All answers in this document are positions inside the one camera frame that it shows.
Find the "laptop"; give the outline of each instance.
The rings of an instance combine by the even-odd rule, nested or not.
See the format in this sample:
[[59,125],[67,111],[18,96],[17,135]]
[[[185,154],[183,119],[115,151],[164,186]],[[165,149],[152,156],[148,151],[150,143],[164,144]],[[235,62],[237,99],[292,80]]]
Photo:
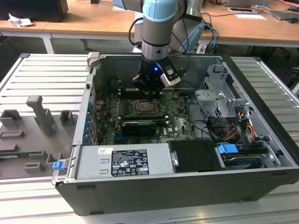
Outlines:
[[298,13],[287,13],[287,12],[275,12],[271,11],[271,14],[278,18],[279,20],[288,20],[290,18],[297,18],[299,19],[299,14]]
[[222,4],[227,7],[251,7],[257,0],[222,0]]

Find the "black plastic cover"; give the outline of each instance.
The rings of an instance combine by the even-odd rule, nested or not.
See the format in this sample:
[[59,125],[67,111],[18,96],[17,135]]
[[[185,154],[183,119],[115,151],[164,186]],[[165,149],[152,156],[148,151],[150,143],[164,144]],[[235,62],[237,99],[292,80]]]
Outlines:
[[212,140],[174,140],[168,144],[178,157],[176,173],[223,170],[215,151],[217,144]]

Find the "aluminum profile table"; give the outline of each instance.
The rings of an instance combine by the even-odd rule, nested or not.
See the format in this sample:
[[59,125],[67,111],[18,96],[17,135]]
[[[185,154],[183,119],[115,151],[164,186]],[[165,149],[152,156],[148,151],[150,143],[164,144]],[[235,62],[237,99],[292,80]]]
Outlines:
[[[53,113],[59,114],[59,110],[67,108],[78,113],[84,78],[88,74],[86,59],[86,55],[30,55],[26,59],[19,59],[0,85],[0,110],[2,111],[3,107],[9,109],[17,107],[21,110],[21,115],[33,115],[32,111],[26,108],[24,99],[28,95],[40,94],[47,99],[44,101],[47,107],[52,106]],[[290,133],[297,133],[297,129],[291,124],[296,122],[295,116],[299,108],[296,106],[297,99],[289,94],[290,90],[262,62],[240,57],[234,57],[233,60],[283,126]],[[236,89],[242,95],[241,90],[237,87]],[[299,223],[299,182],[281,186],[256,202],[79,217],[51,185],[50,179],[51,177],[1,180],[0,222],[2,224]]]

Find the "paper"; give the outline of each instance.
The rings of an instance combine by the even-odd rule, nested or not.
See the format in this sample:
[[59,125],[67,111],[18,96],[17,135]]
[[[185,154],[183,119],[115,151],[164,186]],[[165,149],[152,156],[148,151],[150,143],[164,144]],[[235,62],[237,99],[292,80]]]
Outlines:
[[132,12],[131,10],[126,10],[124,8],[119,8],[117,6],[113,6],[112,11],[124,11],[124,12]]
[[19,27],[19,28],[23,27],[23,26],[33,25],[33,23],[31,22],[30,19],[19,19],[17,17],[12,16],[10,13],[9,13],[8,21],[11,22],[11,24],[13,24],[14,26]]
[[252,15],[252,14],[236,14],[239,19],[251,19],[251,20],[267,20],[262,15]]

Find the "white label sticker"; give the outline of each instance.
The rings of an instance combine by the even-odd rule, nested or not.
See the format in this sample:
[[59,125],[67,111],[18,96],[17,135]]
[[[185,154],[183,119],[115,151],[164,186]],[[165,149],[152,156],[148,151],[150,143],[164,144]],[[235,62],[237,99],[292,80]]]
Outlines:
[[98,154],[112,154],[113,148],[99,148]]

